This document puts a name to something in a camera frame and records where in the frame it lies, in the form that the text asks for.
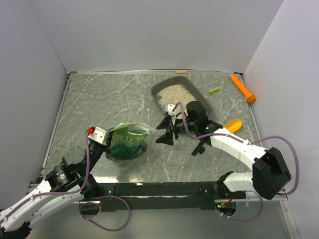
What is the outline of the green litter bag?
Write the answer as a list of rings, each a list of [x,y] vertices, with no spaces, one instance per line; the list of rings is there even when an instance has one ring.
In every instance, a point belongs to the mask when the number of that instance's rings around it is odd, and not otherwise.
[[[145,139],[151,127],[144,123],[121,123],[110,130],[110,146],[106,158],[110,160],[130,160],[146,151]]]

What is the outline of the black bag clip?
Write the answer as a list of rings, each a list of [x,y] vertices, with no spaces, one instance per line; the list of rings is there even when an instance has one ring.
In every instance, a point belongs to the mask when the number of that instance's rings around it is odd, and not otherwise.
[[[198,153],[199,154],[203,154],[205,151],[205,147],[204,147],[205,142],[203,140],[201,140],[199,142],[199,144],[196,146],[196,148],[193,150],[193,152],[191,153],[192,156],[196,156]]]

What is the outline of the grey litter box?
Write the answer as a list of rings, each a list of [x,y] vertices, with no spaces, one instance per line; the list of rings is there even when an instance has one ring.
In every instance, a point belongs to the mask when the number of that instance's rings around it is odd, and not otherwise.
[[[151,96],[162,112],[164,112],[165,104],[176,105],[182,102],[184,111],[186,111],[186,105],[189,102],[199,101],[209,118],[213,114],[213,108],[205,96],[184,76],[174,76],[156,83],[151,88]]]

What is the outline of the yellow plastic scoop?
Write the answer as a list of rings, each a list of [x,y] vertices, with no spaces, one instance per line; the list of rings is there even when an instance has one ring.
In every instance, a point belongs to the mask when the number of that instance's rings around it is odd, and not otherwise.
[[[241,126],[242,122],[240,119],[233,119],[223,125],[229,132],[235,133],[237,132]]]

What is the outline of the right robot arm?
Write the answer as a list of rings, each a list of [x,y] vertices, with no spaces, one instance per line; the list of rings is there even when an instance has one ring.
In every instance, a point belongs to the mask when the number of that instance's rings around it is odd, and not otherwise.
[[[222,198],[229,198],[235,192],[255,192],[271,200],[290,182],[290,171],[277,148],[266,149],[234,135],[210,120],[201,102],[192,101],[185,109],[182,103],[166,104],[163,111],[165,116],[157,129],[163,129],[165,133],[156,143],[173,145],[179,134],[186,132],[190,138],[199,140],[192,156],[202,154],[207,144],[228,153],[249,168],[249,172],[230,171],[219,178],[217,191]]]

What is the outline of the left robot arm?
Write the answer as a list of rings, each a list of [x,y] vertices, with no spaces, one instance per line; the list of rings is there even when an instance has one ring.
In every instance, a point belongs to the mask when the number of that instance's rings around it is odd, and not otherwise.
[[[0,237],[24,239],[40,220],[73,202],[93,200],[99,186],[90,173],[110,147],[110,138],[85,137],[86,147],[74,147],[60,164],[24,198],[0,213]]]

